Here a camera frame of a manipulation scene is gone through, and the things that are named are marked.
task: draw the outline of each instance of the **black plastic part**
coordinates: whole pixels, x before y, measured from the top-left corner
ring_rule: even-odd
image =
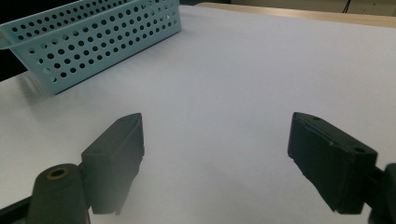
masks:
[[[385,169],[383,190],[392,222],[396,223],[396,163]]]
[[[27,223],[90,223],[82,180],[76,165],[57,165],[37,177]]]
[[[333,211],[361,212],[361,186],[375,170],[374,150],[323,119],[294,113],[288,153]]]
[[[12,224],[27,217],[31,197],[20,200],[0,210],[0,223]]]
[[[114,122],[82,154],[87,202],[95,214],[117,214],[144,156],[141,114]]]

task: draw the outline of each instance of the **perforated basket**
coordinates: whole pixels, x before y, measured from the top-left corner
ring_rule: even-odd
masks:
[[[0,25],[0,49],[59,93],[180,30],[177,0],[85,0]]]

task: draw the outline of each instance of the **white table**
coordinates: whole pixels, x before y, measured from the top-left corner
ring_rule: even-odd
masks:
[[[366,223],[333,214],[287,156],[294,111],[396,161],[396,30],[181,7],[183,31],[56,96],[0,83],[0,207],[141,112],[147,154],[120,217],[92,223]]]

